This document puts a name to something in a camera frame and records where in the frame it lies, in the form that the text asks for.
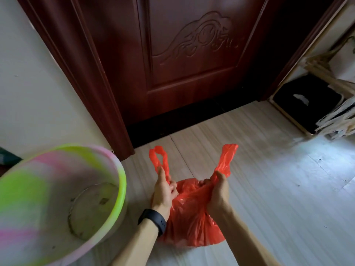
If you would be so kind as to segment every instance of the hand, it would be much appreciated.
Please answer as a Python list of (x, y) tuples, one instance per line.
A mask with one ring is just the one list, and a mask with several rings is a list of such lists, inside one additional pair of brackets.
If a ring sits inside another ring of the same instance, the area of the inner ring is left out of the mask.
[(160, 166), (158, 172), (158, 180), (154, 187), (152, 209), (161, 214), (167, 221), (170, 216), (170, 208), (173, 199), (178, 196), (175, 181), (166, 182), (165, 171)]
[(213, 188), (211, 201), (207, 204), (208, 214), (214, 218), (220, 210), (229, 205), (229, 184), (224, 174), (216, 171), (218, 182)]

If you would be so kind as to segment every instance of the colorful plastic basin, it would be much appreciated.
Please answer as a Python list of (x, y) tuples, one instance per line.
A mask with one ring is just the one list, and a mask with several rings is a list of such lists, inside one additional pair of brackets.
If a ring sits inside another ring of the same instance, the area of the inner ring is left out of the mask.
[(0, 177), (0, 265), (72, 263), (118, 228), (125, 196), (125, 171), (103, 147), (65, 145), (20, 162)]

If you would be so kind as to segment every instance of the red plastic bag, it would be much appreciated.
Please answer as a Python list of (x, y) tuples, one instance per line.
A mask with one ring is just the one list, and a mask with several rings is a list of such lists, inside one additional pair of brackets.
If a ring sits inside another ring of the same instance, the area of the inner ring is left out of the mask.
[[(211, 182), (203, 184), (203, 181), (189, 178), (177, 183), (179, 195), (173, 200), (166, 230), (159, 238), (160, 240), (176, 246), (194, 247), (218, 244), (225, 240), (217, 224), (206, 212), (206, 206), (211, 199), (213, 187), (218, 182), (215, 171), (220, 171), (226, 177), (230, 175), (229, 163), (237, 148), (237, 144), (223, 146), (219, 163), (211, 176)], [(156, 154), (162, 155), (163, 165)], [(158, 172), (158, 166), (163, 167), (166, 181), (170, 183), (168, 155), (164, 149), (161, 146), (150, 149), (149, 158), (156, 172)]]

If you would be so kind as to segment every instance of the right hand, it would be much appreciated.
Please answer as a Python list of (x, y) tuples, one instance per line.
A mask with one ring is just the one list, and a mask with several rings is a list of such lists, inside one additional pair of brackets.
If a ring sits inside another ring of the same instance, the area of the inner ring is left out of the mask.
[(216, 171), (218, 182), (213, 188), (211, 201), (207, 204), (208, 214), (213, 216), (229, 205), (229, 184), (224, 174)]

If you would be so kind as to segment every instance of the forearm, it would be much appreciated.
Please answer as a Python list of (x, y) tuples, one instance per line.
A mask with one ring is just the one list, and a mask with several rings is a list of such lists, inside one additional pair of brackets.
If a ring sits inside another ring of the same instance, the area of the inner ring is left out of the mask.
[(226, 238), (239, 266), (280, 266), (230, 205), (216, 210), (212, 217)]
[(113, 260), (112, 266), (145, 265), (158, 237), (158, 228), (150, 219), (143, 219), (128, 245)]

